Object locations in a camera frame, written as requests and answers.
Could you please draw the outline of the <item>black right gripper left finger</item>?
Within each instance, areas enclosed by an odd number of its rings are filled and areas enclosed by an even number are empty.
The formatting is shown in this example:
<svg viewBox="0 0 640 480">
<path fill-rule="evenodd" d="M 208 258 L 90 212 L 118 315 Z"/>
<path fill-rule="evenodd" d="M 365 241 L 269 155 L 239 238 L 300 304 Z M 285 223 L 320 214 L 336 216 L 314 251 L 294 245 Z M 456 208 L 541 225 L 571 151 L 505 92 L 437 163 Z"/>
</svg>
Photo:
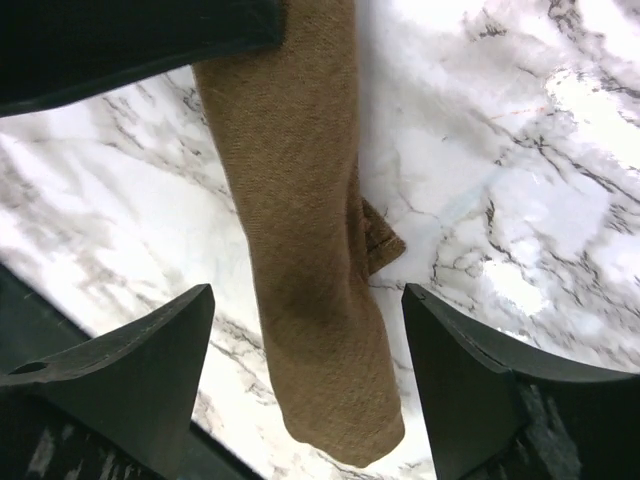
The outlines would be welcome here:
<svg viewBox="0 0 640 480">
<path fill-rule="evenodd" d="M 2 478 L 176 478 L 214 309 L 197 285 L 2 375 Z"/>
</svg>

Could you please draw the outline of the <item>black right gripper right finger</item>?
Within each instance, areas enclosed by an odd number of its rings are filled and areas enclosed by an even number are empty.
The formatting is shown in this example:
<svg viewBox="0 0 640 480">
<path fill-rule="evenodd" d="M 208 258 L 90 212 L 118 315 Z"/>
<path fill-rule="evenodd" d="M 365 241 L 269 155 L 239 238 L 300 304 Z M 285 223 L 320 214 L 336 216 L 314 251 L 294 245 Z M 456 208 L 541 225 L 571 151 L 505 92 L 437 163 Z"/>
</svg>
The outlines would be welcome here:
<svg viewBox="0 0 640 480">
<path fill-rule="evenodd" d="M 534 348 L 416 284 L 402 309 L 440 479 L 635 479 L 639 378 Z"/>
</svg>

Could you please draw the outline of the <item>brown cloth napkin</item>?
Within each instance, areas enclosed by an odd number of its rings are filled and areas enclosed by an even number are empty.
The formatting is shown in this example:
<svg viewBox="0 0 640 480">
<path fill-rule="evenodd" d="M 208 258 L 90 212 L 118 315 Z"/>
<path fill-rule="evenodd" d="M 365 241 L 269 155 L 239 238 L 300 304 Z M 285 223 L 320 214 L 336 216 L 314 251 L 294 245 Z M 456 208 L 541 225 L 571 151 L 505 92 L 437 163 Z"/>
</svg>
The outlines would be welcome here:
<svg viewBox="0 0 640 480">
<path fill-rule="evenodd" d="M 284 10 L 281 47 L 193 72 L 247 237 L 285 427 L 363 468 L 405 433 L 368 285 L 404 243 L 360 192 L 353 3 L 288 1 Z"/>
</svg>

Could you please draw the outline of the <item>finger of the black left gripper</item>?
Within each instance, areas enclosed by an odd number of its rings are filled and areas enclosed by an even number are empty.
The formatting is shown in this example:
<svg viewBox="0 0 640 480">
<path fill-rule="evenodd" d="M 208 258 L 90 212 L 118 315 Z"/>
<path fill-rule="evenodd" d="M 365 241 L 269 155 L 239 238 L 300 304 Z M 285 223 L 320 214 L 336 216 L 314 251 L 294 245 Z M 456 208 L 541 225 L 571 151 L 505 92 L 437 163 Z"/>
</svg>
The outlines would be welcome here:
<svg viewBox="0 0 640 480">
<path fill-rule="evenodd" d="M 272 0 L 2 0 L 1 114 L 61 107 L 283 34 L 284 5 Z"/>
</svg>

